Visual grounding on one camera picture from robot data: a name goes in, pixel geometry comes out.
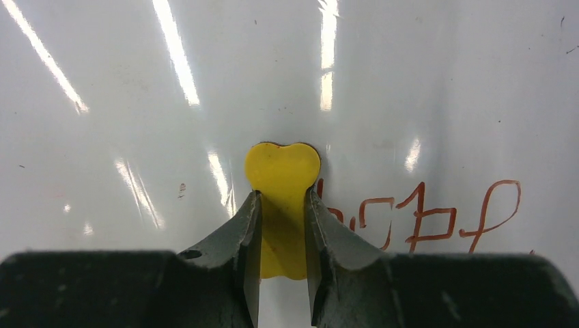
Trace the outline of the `yellow bone shaped eraser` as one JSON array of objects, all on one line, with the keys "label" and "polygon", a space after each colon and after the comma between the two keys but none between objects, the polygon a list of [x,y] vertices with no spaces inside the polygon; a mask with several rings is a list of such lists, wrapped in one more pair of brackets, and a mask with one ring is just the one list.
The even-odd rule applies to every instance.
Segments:
[{"label": "yellow bone shaped eraser", "polygon": [[306,143],[263,142],[248,151],[245,175],[262,197],[262,279],[307,277],[305,197],[320,169],[319,154]]}]

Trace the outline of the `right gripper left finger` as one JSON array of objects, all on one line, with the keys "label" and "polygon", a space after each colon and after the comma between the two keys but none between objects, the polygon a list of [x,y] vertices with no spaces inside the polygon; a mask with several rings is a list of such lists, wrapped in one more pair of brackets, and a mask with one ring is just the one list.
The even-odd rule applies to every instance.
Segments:
[{"label": "right gripper left finger", "polygon": [[2,327],[256,327],[262,197],[180,253],[26,251],[1,263]]}]

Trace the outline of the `pink framed whiteboard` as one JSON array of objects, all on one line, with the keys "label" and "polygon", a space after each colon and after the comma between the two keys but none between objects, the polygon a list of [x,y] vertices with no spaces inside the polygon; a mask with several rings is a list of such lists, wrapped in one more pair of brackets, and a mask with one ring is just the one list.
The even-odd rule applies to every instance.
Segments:
[{"label": "pink framed whiteboard", "polygon": [[[1,263],[180,253],[263,142],[386,253],[539,256],[578,299],[577,1],[1,2]],[[256,327],[314,327],[259,277]]]}]

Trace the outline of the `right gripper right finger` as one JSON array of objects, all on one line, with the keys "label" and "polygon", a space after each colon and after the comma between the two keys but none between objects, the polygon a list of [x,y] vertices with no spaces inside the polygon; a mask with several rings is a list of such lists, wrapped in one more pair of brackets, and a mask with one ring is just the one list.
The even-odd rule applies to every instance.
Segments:
[{"label": "right gripper right finger", "polygon": [[392,254],[305,194],[314,327],[577,327],[578,299],[545,258]]}]

